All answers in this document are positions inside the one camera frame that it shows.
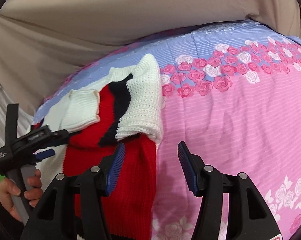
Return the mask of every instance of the rose pattern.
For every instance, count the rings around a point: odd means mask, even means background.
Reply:
[[[220,92],[225,92],[233,84],[229,76],[215,77],[213,86],[218,89]]]
[[[301,225],[301,214],[299,214],[295,218],[291,228],[289,229],[289,232],[293,235],[297,231],[297,229],[300,227],[300,225]]]
[[[255,54],[255,53],[251,53],[251,59],[256,62],[256,63],[260,63],[261,62],[261,58]]]
[[[245,75],[248,72],[247,67],[243,63],[237,63],[236,68],[239,74]]]
[[[185,80],[186,80],[185,73],[174,73],[170,78],[170,81],[174,82],[175,85],[179,85]]]
[[[216,50],[221,51],[223,53],[226,53],[228,48],[229,48],[229,45],[223,44],[223,43],[219,43],[215,46]]]
[[[165,234],[168,237],[177,237],[181,234],[181,231],[182,227],[177,222],[165,226]]]
[[[205,72],[202,70],[194,70],[193,69],[189,72],[189,74],[187,76],[190,80],[192,80],[194,83],[196,83],[196,82],[204,79]]]
[[[224,57],[224,53],[222,51],[219,51],[219,50],[214,50],[213,53],[212,53],[212,55],[214,57],[218,57],[218,58]]]
[[[256,63],[254,63],[254,62],[249,62],[249,63],[248,63],[248,67],[249,67],[249,69],[252,70],[252,71],[259,72],[259,67],[258,67],[258,65],[257,65]]]
[[[175,90],[175,86],[172,83],[168,83],[162,86],[162,94],[164,97],[170,97]]]
[[[212,82],[208,80],[197,82],[195,85],[195,90],[199,92],[201,96],[206,96],[208,92],[212,90]]]
[[[213,67],[218,67],[221,64],[221,60],[217,57],[210,57],[208,60],[208,64]]]
[[[207,64],[207,60],[203,58],[195,58],[193,59],[193,66],[195,68],[203,69]]]
[[[227,49],[227,52],[230,53],[231,55],[237,55],[239,53],[238,49],[230,46],[228,49]]]
[[[262,69],[265,73],[267,73],[267,74],[272,74],[272,73],[273,73],[271,67],[270,67],[270,66],[267,66],[266,64],[263,64],[263,65],[261,66],[261,69]]]
[[[167,64],[167,65],[163,68],[162,72],[163,72],[164,74],[167,74],[167,75],[168,75],[168,74],[173,74],[173,73],[176,72],[176,68],[175,68],[175,66],[172,65],[172,64]]]
[[[194,95],[194,87],[185,83],[180,88],[177,89],[177,94],[181,98],[192,97]]]
[[[275,41],[271,37],[267,39],[266,45],[247,40],[245,46],[239,48],[219,43],[211,57],[207,58],[193,58],[186,54],[178,56],[175,59],[178,64],[167,64],[160,70],[163,97],[177,94],[186,98],[193,96],[195,91],[196,94],[206,96],[215,89],[225,92],[232,87],[232,79],[239,78],[239,75],[250,84],[256,84],[260,82],[260,71],[269,75],[289,74],[292,67],[301,71],[301,45]],[[293,193],[293,200],[285,193],[278,210],[288,203],[290,207],[291,203],[295,203],[295,198],[301,198],[301,192],[299,195]]]
[[[237,72],[237,68],[233,67],[232,65],[222,65],[220,66],[220,71],[222,74],[234,76],[234,74]]]
[[[220,67],[212,67],[211,65],[207,65],[205,68],[204,68],[204,71],[206,72],[206,74],[210,77],[217,77],[219,75],[221,75],[221,72],[220,72]]]
[[[256,84],[256,83],[260,82],[258,74],[252,70],[249,70],[246,74],[244,74],[244,77],[251,84]]]
[[[239,53],[238,56],[237,56],[237,58],[238,58],[241,62],[243,62],[243,63],[245,63],[245,64],[248,64],[249,62],[252,61],[251,55],[250,55],[248,52],[241,52],[241,53]]]
[[[186,62],[186,63],[192,63],[193,62],[193,57],[192,56],[189,56],[189,55],[180,55],[179,57],[177,57],[175,59],[175,61],[178,63],[178,64],[181,64],[183,62]]]
[[[234,57],[234,56],[232,56],[232,55],[227,55],[227,56],[225,57],[225,62],[226,62],[227,64],[235,64],[235,63],[238,62],[238,58],[237,58],[237,57]]]
[[[182,62],[180,65],[177,67],[181,71],[189,71],[191,70],[191,64],[187,62]]]
[[[166,74],[160,75],[160,82],[162,85],[168,84],[169,81],[170,81],[169,75],[166,75]]]

